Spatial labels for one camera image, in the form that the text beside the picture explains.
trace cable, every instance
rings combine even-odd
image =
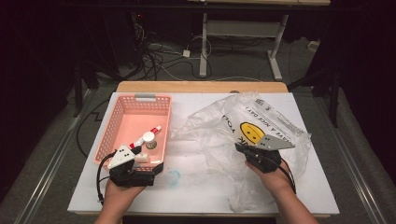
[[[172,49],[172,48],[167,47],[167,46],[165,46],[165,45],[149,44],[149,46],[150,46],[150,45],[161,46],[159,49],[154,50],[154,51],[159,51],[159,50],[162,49],[162,48],[166,48],[166,49],[171,49],[172,52],[167,52],[167,51],[160,51],[160,52],[161,52],[161,53],[174,53],[174,54],[182,55],[181,53],[177,52],[175,49]]]
[[[104,202],[105,198],[103,197],[103,194],[102,194],[102,192],[101,192],[101,190],[100,190],[100,185],[99,185],[100,182],[101,182],[101,180],[99,179],[99,178],[100,178],[100,172],[101,172],[101,170],[102,170],[103,164],[105,164],[105,162],[106,162],[108,159],[114,157],[115,154],[116,154],[116,151],[113,152],[113,153],[108,154],[107,156],[105,156],[105,157],[102,159],[102,161],[100,162],[99,167],[98,167],[98,172],[97,172],[97,174],[96,174],[96,191],[98,192],[99,202],[100,202],[102,205],[103,205],[103,202]]]
[[[105,177],[103,177],[102,179],[99,180],[99,183],[102,182],[102,181],[104,181],[104,180],[106,180],[106,179],[109,179],[109,178],[110,178],[109,175],[108,175],[108,176],[105,176]]]
[[[269,158],[266,158],[266,157],[263,157],[263,158],[266,159],[266,160],[268,160],[269,162],[271,162],[271,163],[274,164],[275,166],[277,166],[277,168],[279,168],[279,170],[280,170],[283,174],[285,174],[285,176],[288,178],[288,180],[289,180],[289,182],[290,182],[290,186],[291,186],[291,188],[293,189],[294,194],[297,194],[296,185],[295,185],[295,183],[294,183],[294,177],[293,177],[293,174],[291,173],[291,169],[289,168],[288,163],[287,163],[285,160],[283,160],[282,158],[280,158],[283,162],[285,162],[286,166],[288,167],[288,169],[289,169],[289,171],[290,171],[290,175],[289,175],[289,173],[288,173],[285,169],[283,169],[282,166],[280,166],[280,164],[277,164],[276,162],[274,162],[273,160],[271,160],[271,159],[269,159]]]
[[[216,45],[213,44],[215,42],[215,40],[210,40],[212,43],[212,54],[215,48],[227,48],[229,47],[230,49],[223,54],[214,54],[214,56],[218,56],[218,57],[222,57],[222,56],[226,56],[228,54],[231,54],[235,49],[244,49],[247,47],[257,47],[260,45],[260,43],[266,39],[266,38],[262,38],[262,37],[254,37],[254,38],[249,38],[249,39],[244,39],[241,37],[237,37],[237,39],[231,39],[229,36],[225,36],[225,38],[221,38],[219,36],[215,36],[215,35],[209,35],[207,38],[213,38],[213,39],[217,39],[220,40],[221,42],[226,42],[227,44],[229,44],[230,46],[225,46],[225,45]]]
[[[196,40],[196,39],[198,39],[198,38],[203,39],[204,41],[206,41],[206,42],[209,44],[209,52],[207,53],[206,57],[209,56],[210,53],[212,52],[212,45],[210,44],[210,41],[209,41],[208,39],[203,38],[203,37],[201,37],[201,36],[198,35],[198,36],[196,36],[195,38],[193,38],[193,39],[191,40],[190,44],[192,44],[192,41],[194,41],[194,40]]]
[[[145,57],[143,58],[143,61],[144,61],[143,71],[144,71],[145,75],[142,78],[140,78],[140,79],[145,79],[145,80],[150,79],[151,80],[151,78],[154,77],[154,81],[155,81],[155,80],[157,80],[157,75],[159,73],[159,71],[157,70],[157,69],[159,69],[159,67],[157,67],[157,65],[161,64],[162,61],[159,61],[157,59],[157,57],[154,57],[154,56],[158,56],[158,54],[154,53],[154,56],[152,56],[149,53],[149,50],[147,50],[147,52],[146,52],[146,54],[144,56]],[[145,61],[151,62],[152,66],[147,66]],[[149,72],[151,70],[154,70],[154,74],[149,76]]]
[[[99,105],[97,105],[97,106],[96,106],[96,107],[95,107],[95,108],[94,108],[94,109],[82,120],[82,122],[78,125],[78,129],[77,129],[77,132],[76,132],[77,146],[78,146],[79,151],[82,153],[82,155],[83,155],[85,158],[88,158],[88,155],[84,152],[84,150],[82,150],[81,144],[79,143],[79,138],[78,138],[79,131],[80,131],[81,127],[82,127],[82,124],[87,120],[87,118],[88,118],[91,114],[95,114],[94,111],[95,111],[97,108],[99,108],[99,106],[103,105],[104,103],[106,103],[106,102],[108,102],[108,101],[109,101],[109,99],[106,99],[105,101],[103,101],[102,103],[100,103]]]
[[[163,63],[171,63],[171,62],[174,62],[174,61],[177,61],[177,60],[180,60],[180,59],[187,59],[187,58],[186,57],[178,57],[178,58],[175,58],[175,59],[173,59],[171,61],[167,61],[167,62],[163,62]]]
[[[233,79],[233,78],[245,78],[245,79],[250,79],[250,80],[262,82],[261,80],[259,80],[257,78],[254,78],[254,77],[223,77],[223,78],[213,79],[211,81],[221,81],[221,80]]]
[[[145,29],[143,29],[143,27],[137,23],[135,25],[140,28],[139,33],[137,35],[137,39],[139,39],[140,34],[142,34],[142,40],[140,41],[140,44],[137,46],[139,48],[144,43],[145,40]]]
[[[162,65],[160,65],[160,64],[158,64],[158,66],[161,68],[161,69],[163,69],[163,71],[165,71],[170,77],[172,77],[172,78],[174,78],[174,79],[176,79],[176,80],[179,80],[179,81],[186,81],[186,80],[184,80],[184,79],[181,79],[181,78],[178,78],[178,77],[174,77],[168,70],[166,70],[166,68],[164,68]]]
[[[173,64],[171,64],[171,65],[169,65],[169,66],[167,66],[167,67],[163,67],[163,69],[166,70],[166,69],[168,69],[168,68],[170,68],[170,67],[172,67],[172,66],[175,66],[176,64],[179,64],[179,63],[188,63],[188,64],[191,66],[191,73],[192,73],[192,75],[195,77],[193,65],[192,65],[192,63],[190,63],[190,62],[178,62],[178,63],[173,63]]]

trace white table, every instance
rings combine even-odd
[[[168,93],[172,95],[170,129],[183,124],[188,115],[204,108],[229,93]],[[268,102],[286,118],[305,130],[297,104],[291,93],[261,93]],[[68,211],[78,214],[97,214],[102,205],[97,202],[95,176],[97,165],[93,155],[104,131],[101,127],[92,146],[89,158],[81,173]],[[273,203],[262,210],[234,213],[228,198],[233,186],[225,176],[213,174],[202,165],[205,155],[199,151],[197,142],[170,141],[167,144],[163,172],[156,177],[153,187],[147,187],[128,210],[129,214],[148,216],[276,216]],[[101,184],[102,192],[105,183]],[[314,148],[309,151],[305,173],[296,181],[298,197],[317,217],[339,214],[332,191]]]

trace clear plastic bag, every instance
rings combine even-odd
[[[200,142],[207,167],[227,175],[234,182],[235,194],[230,195],[230,208],[234,212],[243,212],[260,209],[273,199],[260,179],[246,167],[245,156],[236,151],[234,143],[254,145],[252,138],[264,134],[295,145],[295,148],[279,151],[294,178],[298,179],[305,170],[310,134],[292,124],[257,92],[231,95],[197,111],[184,125],[173,130],[171,139]]]

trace smiley face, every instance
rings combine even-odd
[[[241,123],[241,131],[247,140],[254,144],[257,144],[259,140],[265,136],[265,133],[261,128],[248,122]]]

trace pink plastic basket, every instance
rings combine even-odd
[[[155,135],[157,146],[147,149],[142,145],[142,153],[148,154],[149,162],[140,163],[142,170],[150,170],[163,162],[166,135],[171,113],[172,97],[153,93],[124,93],[118,96],[106,129],[100,140],[99,147],[93,158],[99,164],[102,159],[114,152],[121,145],[129,146],[142,137],[143,133],[161,126],[162,129]]]

